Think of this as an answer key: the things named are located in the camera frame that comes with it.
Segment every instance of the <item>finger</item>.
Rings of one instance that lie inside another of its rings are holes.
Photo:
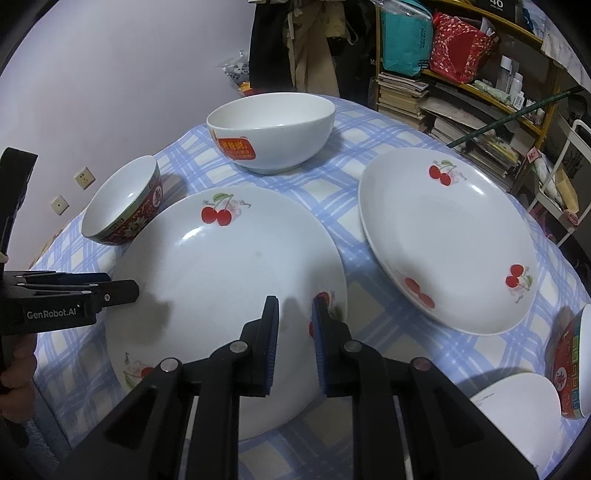
[[[37,334],[23,335],[14,346],[14,358],[26,358],[32,356],[37,348]]]
[[[15,423],[30,420],[35,409],[35,391],[29,382],[21,388],[11,390],[6,395],[0,395],[0,414]]]
[[[10,367],[2,375],[0,381],[2,385],[8,388],[19,388],[26,385],[37,369],[37,359],[34,355],[26,358],[15,358]]]

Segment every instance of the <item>hanging clothes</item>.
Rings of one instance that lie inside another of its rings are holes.
[[[261,92],[290,92],[290,61],[283,28],[290,3],[258,4],[252,24],[250,49],[251,88]]]
[[[299,92],[339,96],[327,36],[346,36],[342,3],[315,0],[294,9],[284,28],[291,80]]]

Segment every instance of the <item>bottle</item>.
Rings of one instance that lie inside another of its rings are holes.
[[[525,102],[525,95],[523,92],[519,92],[515,97],[515,102],[513,102],[513,106],[516,110],[521,110],[523,108],[523,103]]]
[[[523,75],[521,73],[515,72],[513,75],[513,80],[511,80],[511,87],[509,88],[509,97],[511,98],[511,103],[515,102],[515,98],[517,98],[519,95],[522,87]]]
[[[512,68],[513,61],[509,57],[503,55],[501,57],[501,68],[499,69],[499,76],[496,79],[495,88],[505,93],[509,92],[509,87],[511,86],[509,79],[511,78]]]
[[[536,125],[541,125],[542,122],[544,121],[544,115],[546,115],[546,112],[544,112],[543,109],[538,108],[537,111],[535,112],[535,121],[534,121],[534,123]]]

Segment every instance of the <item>teal bag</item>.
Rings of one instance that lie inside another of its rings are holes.
[[[381,12],[382,62],[385,70],[412,77],[429,66],[433,17],[424,5],[414,0],[398,1],[415,7],[421,13],[412,17]]]

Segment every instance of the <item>white wall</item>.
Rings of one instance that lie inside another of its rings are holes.
[[[249,48],[253,17],[246,0],[60,0],[37,23],[0,76],[0,152],[39,155],[8,268],[28,268],[123,164],[238,98],[217,65]],[[86,166],[97,181],[82,190]]]

